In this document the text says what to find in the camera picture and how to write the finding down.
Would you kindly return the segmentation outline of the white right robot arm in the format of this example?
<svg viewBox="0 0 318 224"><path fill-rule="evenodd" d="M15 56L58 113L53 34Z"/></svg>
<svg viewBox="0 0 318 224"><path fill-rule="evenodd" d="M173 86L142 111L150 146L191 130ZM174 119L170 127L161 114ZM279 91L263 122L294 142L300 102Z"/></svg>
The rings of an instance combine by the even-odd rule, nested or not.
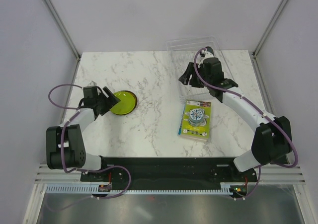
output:
<svg viewBox="0 0 318 224"><path fill-rule="evenodd" d="M198 64L190 62L178 80L183 85L206 87L212 97L235 111L254 132L250 150L236 157L227 170L231 180L239 181L245 176L245 171L270 163L289 167L278 161L293 149L289 120L284 116L276 117L253 104L235 81L224 77L218 58L203 57Z"/></svg>

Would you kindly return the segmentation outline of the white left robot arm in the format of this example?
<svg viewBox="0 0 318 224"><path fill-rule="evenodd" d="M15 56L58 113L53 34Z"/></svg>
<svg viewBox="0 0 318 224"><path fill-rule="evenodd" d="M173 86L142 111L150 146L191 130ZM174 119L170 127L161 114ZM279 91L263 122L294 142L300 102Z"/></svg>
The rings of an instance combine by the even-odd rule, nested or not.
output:
<svg viewBox="0 0 318 224"><path fill-rule="evenodd" d="M109 169L102 164L101 156L86 152L82 133L120 99L106 86L85 86L82 91L83 98L78 106L69 108L75 111L72 117L46 130L46 162L49 169L61 169L65 173L88 171L98 181L103 181L107 179Z"/></svg>

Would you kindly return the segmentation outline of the dark green plate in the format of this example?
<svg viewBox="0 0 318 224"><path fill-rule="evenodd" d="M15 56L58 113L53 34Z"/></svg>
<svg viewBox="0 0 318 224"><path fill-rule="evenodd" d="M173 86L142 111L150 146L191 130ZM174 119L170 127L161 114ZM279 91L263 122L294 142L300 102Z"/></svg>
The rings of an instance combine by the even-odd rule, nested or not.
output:
<svg viewBox="0 0 318 224"><path fill-rule="evenodd" d="M211 47L206 47L207 51L210 52L211 54L214 54L214 50Z"/></svg>

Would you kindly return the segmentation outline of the green cover book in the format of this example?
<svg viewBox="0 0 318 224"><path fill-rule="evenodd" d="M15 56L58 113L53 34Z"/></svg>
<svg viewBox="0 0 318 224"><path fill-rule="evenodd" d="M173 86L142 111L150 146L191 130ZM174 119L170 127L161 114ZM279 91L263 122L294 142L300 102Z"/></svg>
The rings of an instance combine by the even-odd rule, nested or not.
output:
<svg viewBox="0 0 318 224"><path fill-rule="evenodd" d="M207 141L210 136L212 103L186 100L178 135L184 138Z"/></svg>

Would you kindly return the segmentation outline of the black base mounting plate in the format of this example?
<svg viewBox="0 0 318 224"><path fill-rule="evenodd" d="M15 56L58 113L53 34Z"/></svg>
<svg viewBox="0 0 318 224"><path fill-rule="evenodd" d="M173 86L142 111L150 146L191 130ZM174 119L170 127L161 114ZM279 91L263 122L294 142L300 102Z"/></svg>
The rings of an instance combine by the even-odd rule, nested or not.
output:
<svg viewBox="0 0 318 224"><path fill-rule="evenodd" d="M103 173L82 174L82 182L110 182L124 188L218 188L221 183L252 183L256 172L238 172L232 157L104 157Z"/></svg>

